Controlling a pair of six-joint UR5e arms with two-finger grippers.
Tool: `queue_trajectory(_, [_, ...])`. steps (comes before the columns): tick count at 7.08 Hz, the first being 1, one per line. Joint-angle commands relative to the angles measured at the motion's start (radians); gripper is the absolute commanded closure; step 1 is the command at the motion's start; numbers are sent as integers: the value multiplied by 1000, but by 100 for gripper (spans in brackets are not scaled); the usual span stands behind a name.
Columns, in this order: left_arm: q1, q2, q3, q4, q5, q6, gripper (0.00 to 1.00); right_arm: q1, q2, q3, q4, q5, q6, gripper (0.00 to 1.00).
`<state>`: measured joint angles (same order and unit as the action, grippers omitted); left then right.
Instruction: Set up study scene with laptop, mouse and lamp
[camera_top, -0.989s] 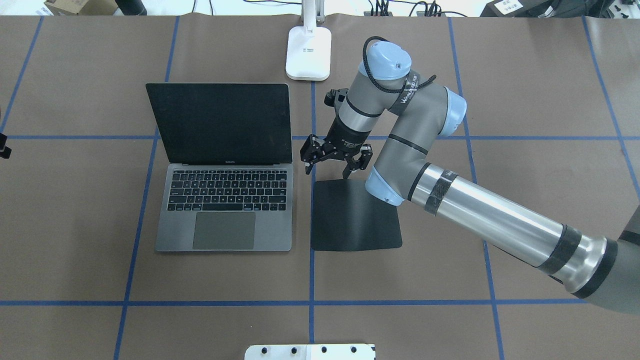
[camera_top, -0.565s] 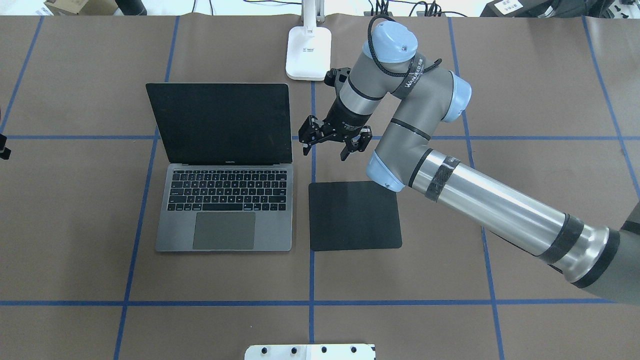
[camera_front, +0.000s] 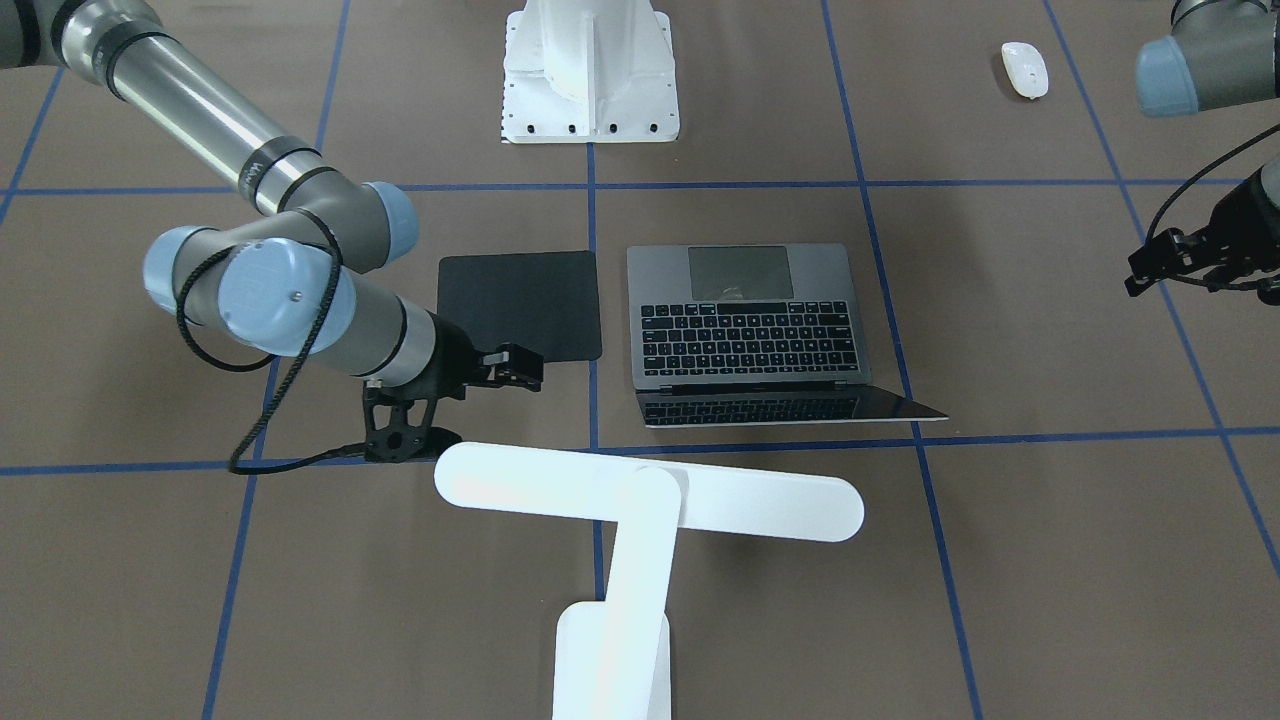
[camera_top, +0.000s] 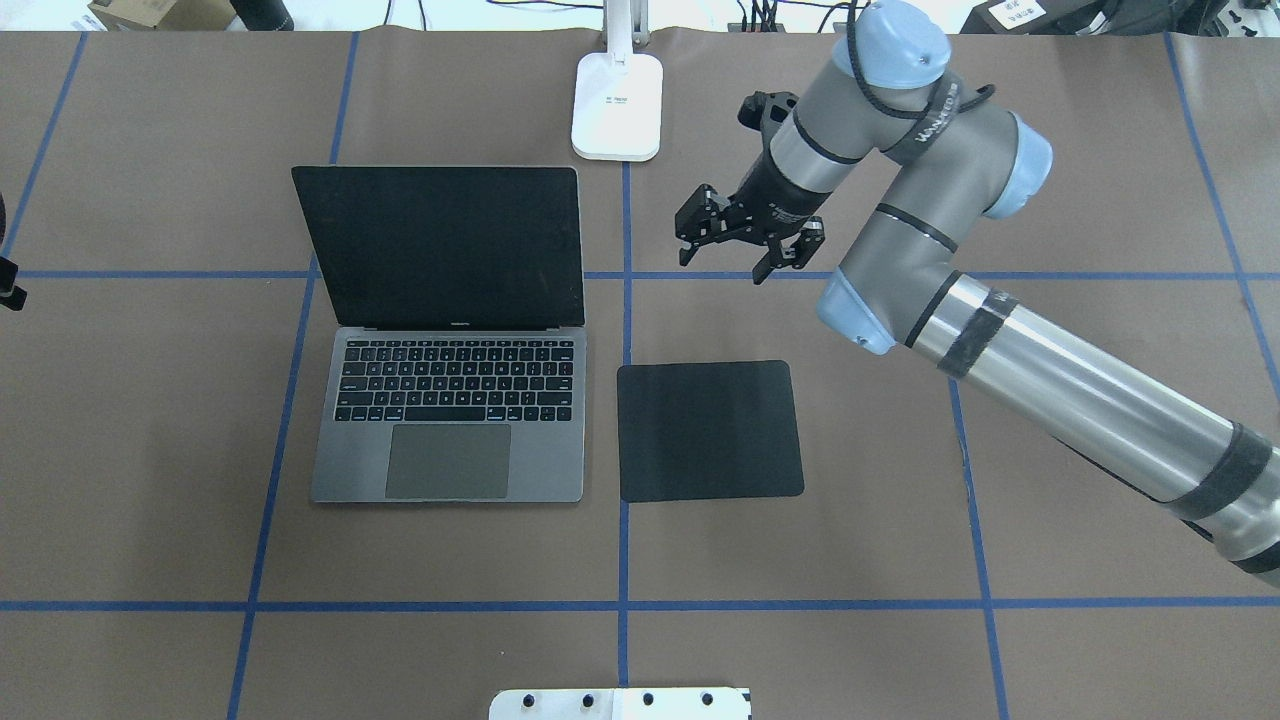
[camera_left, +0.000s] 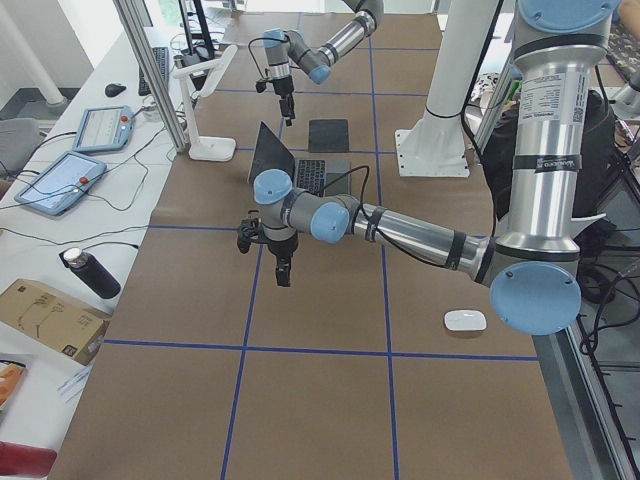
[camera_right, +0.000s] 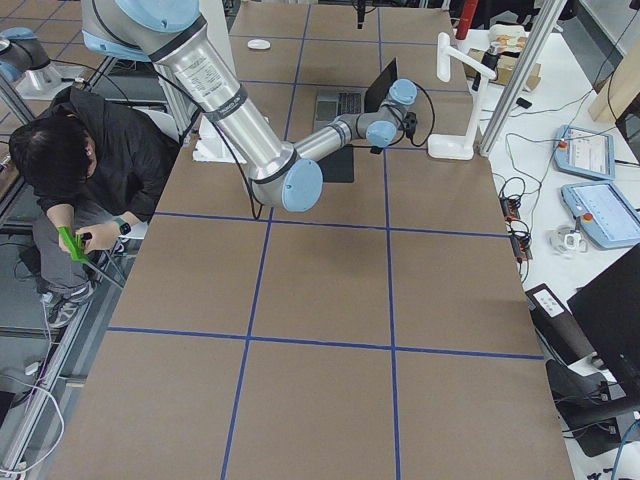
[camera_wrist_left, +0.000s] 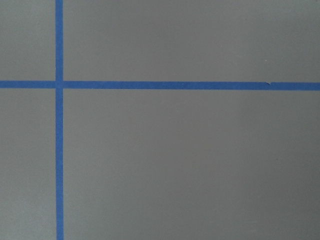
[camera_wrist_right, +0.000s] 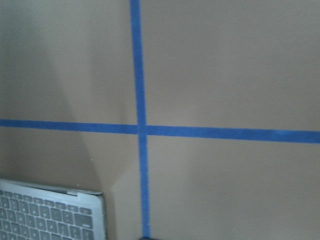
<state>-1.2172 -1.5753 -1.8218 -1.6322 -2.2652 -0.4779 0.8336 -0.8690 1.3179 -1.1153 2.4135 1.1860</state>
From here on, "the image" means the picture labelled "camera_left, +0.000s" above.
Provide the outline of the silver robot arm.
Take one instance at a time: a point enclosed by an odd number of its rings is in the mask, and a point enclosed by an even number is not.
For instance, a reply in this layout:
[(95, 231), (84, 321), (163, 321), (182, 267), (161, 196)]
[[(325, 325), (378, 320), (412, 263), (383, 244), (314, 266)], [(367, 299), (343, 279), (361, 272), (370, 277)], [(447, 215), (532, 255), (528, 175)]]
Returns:
[[(493, 20), (479, 3), (478, 31), (471, 46), (462, 46), (463, 23), (471, 20), (453, 13), (453, 31), (445, 32), (441, 53), (446, 66), (436, 64), (435, 83), (425, 112), (412, 129), (396, 131), (398, 168), (402, 176), (468, 177), (465, 163), (454, 158), (462, 147), (459, 123), (473, 90), (482, 57), (488, 48)], [(315, 49), (298, 30), (272, 29), (263, 34), (276, 94), (284, 95), (283, 114), (293, 113), (290, 60), (316, 84), (331, 67), (382, 23), (383, 1), (344, 1), (355, 17), (331, 39)], [(494, 219), (506, 218), (506, 229), (495, 236), (473, 236), (402, 215), (382, 206), (356, 200), (348, 194), (330, 196), (326, 188), (296, 186), (289, 150), (261, 123), (257, 147), (274, 137), (280, 150), (255, 158), (248, 183), (259, 205), (250, 226), (250, 241), (266, 243), (276, 258), (279, 286), (290, 286), (291, 260), (298, 233), (335, 244), (347, 234), (395, 247), (414, 260), (436, 268), (465, 272), (490, 288), (498, 317), (511, 328), (530, 335), (549, 335), (565, 329), (578, 315), (582, 300), (576, 280), (579, 246), (574, 239), (603, 215), (574, 217), (576, 188), (583, 167), (586, 134), (588, 70), (604, 57), (612, 17), (621, 1), (516, 1), (512, 50), (522, 76), (513, 152), (507, 151), (506, 173), (485, 148), (478, 154), (492, 195)]]
[(287, 126), (296, 118), (292, 69), (298, 68), (314, 84), (320, 85), (329, 78), (332, 67), (339, 60), (381, 25), (384, 15), (381, 1), (348, 1), (346, 5), (354, 17), (319, 46), (307, 43), (297, 30), (281, 28), (266, 30), (256, 39), (262, 44), (267, 61), (266, 70), (255, 83), (256, 91), (262, 93), (268, 85), (273, 86), (279, 97), (281, 117)]

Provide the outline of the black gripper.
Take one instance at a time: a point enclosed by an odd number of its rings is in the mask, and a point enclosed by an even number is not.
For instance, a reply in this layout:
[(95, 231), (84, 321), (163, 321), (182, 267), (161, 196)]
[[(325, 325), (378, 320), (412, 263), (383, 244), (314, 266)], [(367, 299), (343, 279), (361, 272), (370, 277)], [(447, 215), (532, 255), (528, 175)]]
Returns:
[(293, 97), (294, 83), (292, 77), (274, 78), (272, 85), (276, 95), (280, 96), (279, 107), (286, 126), (291, 126), (295, 116), (295, 101)]
[(275, 276), (277, 285), (280, 287), (291, 286), (291, 258), (298, 249), (298, 235), (294, 234), (286, 240), (267, 240), (267, 247), (270, 253), (276, 257)]

